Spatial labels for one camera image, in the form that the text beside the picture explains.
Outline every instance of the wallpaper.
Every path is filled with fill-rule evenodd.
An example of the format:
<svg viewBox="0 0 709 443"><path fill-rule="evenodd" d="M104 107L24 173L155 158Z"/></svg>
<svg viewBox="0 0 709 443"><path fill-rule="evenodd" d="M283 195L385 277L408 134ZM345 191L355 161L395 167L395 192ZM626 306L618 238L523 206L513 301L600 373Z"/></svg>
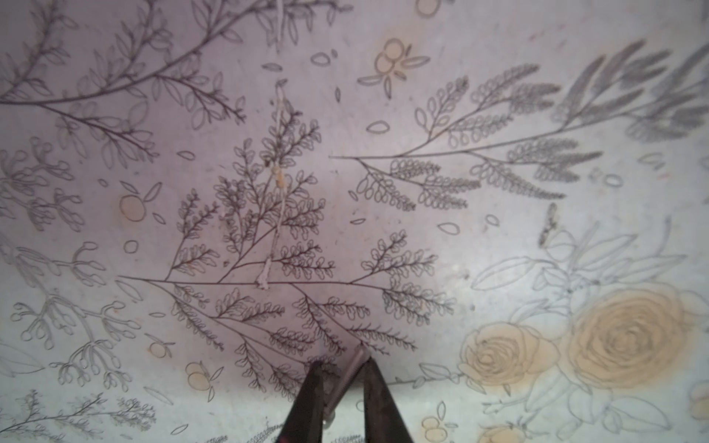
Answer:
<svg viewBox="0 0 709 443"><path fill-rule="evenodd" d="M0 441L709 438L709 2L0 11Z"/></svg>

